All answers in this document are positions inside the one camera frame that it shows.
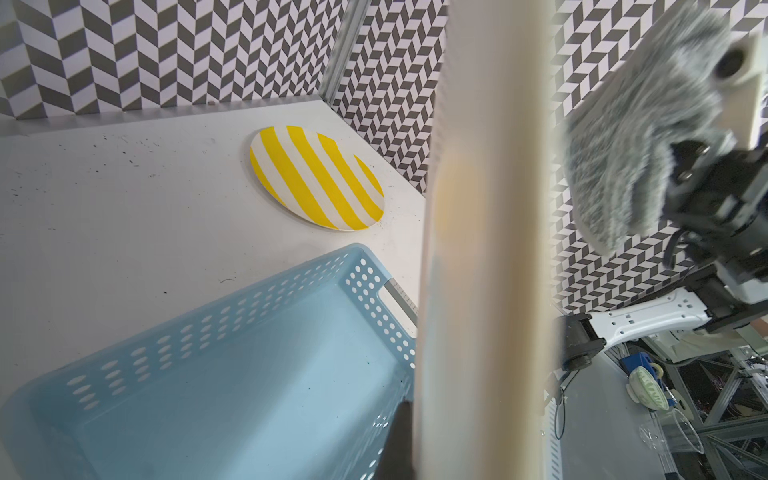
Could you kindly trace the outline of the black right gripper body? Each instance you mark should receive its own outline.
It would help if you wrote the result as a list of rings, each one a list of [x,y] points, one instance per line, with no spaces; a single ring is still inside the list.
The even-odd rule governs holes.
[[[767,274],[767,144],[717,154],[699,141],[672,146],[674,169],[662,218],[678,227],[663,264],[677,248],[698,266],[719,263],[734,276]]]

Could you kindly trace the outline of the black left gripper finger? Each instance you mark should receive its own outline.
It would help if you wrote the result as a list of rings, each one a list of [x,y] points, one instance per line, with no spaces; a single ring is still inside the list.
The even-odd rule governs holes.
[[[414,480],[412,464],[413,403],[401,402],[392,418],[374,478],[377,480]]]

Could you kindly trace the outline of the grey striped fluffy cloth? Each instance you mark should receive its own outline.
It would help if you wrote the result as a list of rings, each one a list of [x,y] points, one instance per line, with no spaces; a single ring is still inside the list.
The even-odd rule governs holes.
[[[582,237],[602,256],[655,231],[674,169],[673,145],[697,140],[729,152],[714,122],[721,96],[710,77],[730,45],[726,19],[678,1],[610,78],[566,118],[562,165]]]

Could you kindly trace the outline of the green striped round plate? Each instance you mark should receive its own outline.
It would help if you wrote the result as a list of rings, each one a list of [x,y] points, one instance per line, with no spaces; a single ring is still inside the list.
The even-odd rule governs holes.
[[[421,479],[537,479],[550,300],[549,1],[453,1],[436,91],[417,333]]]

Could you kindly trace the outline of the yellow striped round plate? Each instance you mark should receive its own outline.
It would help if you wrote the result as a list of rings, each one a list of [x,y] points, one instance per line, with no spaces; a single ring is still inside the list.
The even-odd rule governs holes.
[[[260,130],[250,162],[266,192],[292,214],[336,231],[365,230],[385,212],[381,184],[349,148],[299,126]]]

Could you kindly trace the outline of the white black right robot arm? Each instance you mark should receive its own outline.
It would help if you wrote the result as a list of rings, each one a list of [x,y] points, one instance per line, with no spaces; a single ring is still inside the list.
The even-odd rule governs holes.
[[[673,268],[682,246],[698,269],[655,299],[561,317],[566,372],[588,367],[597,354],[626,341],[668,331],[735,330],[767,313],[767,139],[723,155],[684,141],[673,154],[662,217],[678,230],[663,264]]]

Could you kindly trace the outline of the light blue plastic basket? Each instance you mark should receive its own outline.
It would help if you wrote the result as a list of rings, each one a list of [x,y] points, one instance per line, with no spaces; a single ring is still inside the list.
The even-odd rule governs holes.
[[[371,479],[416,341],[390,273],[352,244],[18,389],[1,439],[24,479]]]

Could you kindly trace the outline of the green white object outside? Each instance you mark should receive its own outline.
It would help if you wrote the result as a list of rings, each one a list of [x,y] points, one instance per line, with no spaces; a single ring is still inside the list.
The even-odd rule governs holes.
[[[626,385],[630,399],[652,411],[668,411],[669,402],[662,388],[645,367],[635,368],[628,377]]]

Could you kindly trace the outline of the clear plastic cup outside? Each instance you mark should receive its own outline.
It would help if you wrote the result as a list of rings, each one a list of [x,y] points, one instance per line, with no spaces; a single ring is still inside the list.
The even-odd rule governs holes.
[[[657,411],[638,427],[643,443],[657,452],[703,454],[701,439],[691,422],[677,410]]]

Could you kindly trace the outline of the aluminium corner post right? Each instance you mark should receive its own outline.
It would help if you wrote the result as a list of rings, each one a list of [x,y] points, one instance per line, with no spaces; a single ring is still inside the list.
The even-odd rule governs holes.
[[[371,0],[348,1],[329,62],[318,89],[318,95],[329,106],[333,105],[336,92],[341,84],[343,73],[352,55],[352,50],[356,44],[356,39],[363,26],[370,4]]]

